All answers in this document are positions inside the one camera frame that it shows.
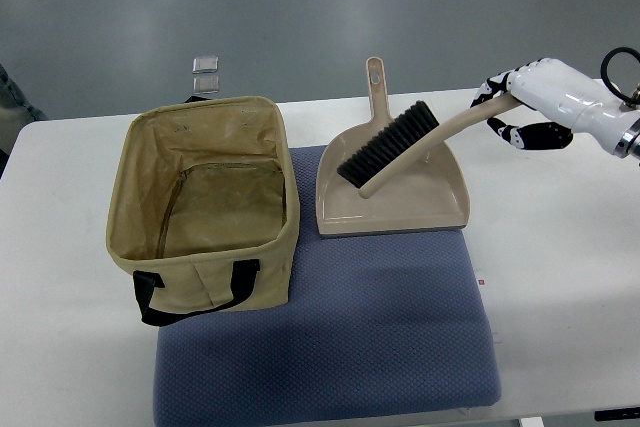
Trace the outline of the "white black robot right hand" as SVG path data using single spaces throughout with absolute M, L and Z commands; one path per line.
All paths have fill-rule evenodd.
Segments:
M 566 148 L 575 133 L 591 135 L 605 152 L 618 158 L 639 156 L 639 97 L 625 96 L 601 66 L 596 81 L 558 59 L 544 58 L 489 77 L 481 84 L 473 107 L 509 94 L 546 120 L 526 126 L 497 117 L 488 126 L 520 150 Z

